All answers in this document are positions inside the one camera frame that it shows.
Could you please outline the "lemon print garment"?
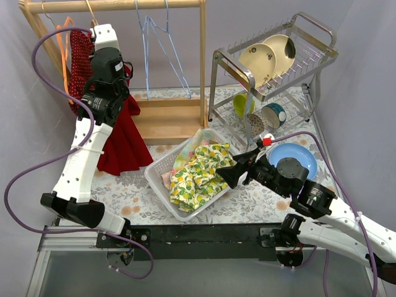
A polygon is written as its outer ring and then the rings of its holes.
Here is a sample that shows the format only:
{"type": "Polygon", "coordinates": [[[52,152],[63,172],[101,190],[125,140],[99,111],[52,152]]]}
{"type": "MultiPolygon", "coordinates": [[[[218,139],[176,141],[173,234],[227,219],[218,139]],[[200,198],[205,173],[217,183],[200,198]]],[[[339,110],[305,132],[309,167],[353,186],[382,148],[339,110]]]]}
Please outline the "lemon print garment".
{"type": "Polygon", "coordinates": [[[235,164],[230,148],[228,142],[198,146],[186,166],[171,176],[170,202],[192,213],[226,189],[216,170],[235,164]]]}

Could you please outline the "pastel floral garment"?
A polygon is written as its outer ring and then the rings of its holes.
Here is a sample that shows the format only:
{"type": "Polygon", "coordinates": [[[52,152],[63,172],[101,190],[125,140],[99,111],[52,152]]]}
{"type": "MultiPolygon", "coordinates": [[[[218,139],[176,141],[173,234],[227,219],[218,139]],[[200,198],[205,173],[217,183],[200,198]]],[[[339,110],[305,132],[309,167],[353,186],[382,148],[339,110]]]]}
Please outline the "pastel floral garment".
{"type": "Polygon", "coordinates": [[[196,133],[188,140],[187,144],[177,155],[173,167],[170,171],[162,175],[163,184],[167,189],[171,187],[171,177],[179,170],[183,169],[186,164],[194,156],[195,149],[201,145],[216,144],[217,141],[211,132],[199,129],[196,133]]]}

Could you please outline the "beige plastic hanger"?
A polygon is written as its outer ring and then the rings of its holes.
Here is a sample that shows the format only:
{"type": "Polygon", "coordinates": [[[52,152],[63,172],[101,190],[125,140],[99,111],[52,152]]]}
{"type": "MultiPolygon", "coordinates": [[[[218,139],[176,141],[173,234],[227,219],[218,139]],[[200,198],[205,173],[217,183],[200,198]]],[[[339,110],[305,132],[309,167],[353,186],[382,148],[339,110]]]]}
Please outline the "beige plastic hanger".
{"type": "Polygon", "coordinates": [[[90,1],[89,0],[85,0],[85,3],[87,5],[87,8],[88,8],[88,11],[89,11],[90,15],[92,16],[91,26],[93,28],[93,27],[98,25],[98,21],[97,21],[97,18],[95,17],[93,9],[92,9],[92,7],[90,5],[90,1]]]}

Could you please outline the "red skirt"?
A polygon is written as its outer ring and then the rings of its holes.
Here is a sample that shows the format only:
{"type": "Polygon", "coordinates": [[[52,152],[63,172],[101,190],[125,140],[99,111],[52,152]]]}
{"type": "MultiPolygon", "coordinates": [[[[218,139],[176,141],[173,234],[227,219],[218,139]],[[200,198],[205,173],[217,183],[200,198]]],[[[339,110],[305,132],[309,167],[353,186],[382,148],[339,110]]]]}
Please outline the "red skirt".
{"type": "Polygon", "coordinates": [[[101,155],[97,169],[119,176],[125,171],[136,171],[153,162],[132,117],[140,114],[140,108],[132,95],[124,102],[116,124],[101,155]]]}

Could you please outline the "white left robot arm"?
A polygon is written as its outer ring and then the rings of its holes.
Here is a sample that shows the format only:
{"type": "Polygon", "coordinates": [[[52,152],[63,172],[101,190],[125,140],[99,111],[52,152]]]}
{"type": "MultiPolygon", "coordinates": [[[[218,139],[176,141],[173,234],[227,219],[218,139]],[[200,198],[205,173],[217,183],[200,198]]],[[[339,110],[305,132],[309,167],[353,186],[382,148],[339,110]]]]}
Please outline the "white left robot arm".
{"type": "Polygon", "coordinates": [[[96,49],[90,59],[93,75],[79,100],[72,153],[67,157],[58,182],[40,203],[60,217],[110,233],[117,247],[132,239],[126,221],[91,198],[91,185],[98,161],[117,118],[129,96],[127,76],[119,49],[96,49]]]}

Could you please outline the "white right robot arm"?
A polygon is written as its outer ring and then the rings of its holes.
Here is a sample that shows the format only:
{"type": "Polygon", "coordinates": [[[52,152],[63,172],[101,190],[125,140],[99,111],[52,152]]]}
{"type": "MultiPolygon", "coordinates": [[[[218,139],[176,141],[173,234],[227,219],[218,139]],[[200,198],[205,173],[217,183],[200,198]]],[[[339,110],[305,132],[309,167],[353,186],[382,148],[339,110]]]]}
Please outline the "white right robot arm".
{"type": "Polygon", "coordinates": [[[274,193],[290,198],[296,211],[287,215],[271,239],[279,245],[298,242],[329,249],[373,269],[378,277],[395,283],[395,232],[352,210],[334,191],[308,179],[309,171],[291,157],[276,165],[257,150],[235,156],[233,166],[216,170],[230,188],[241,176],[274,193]]]}

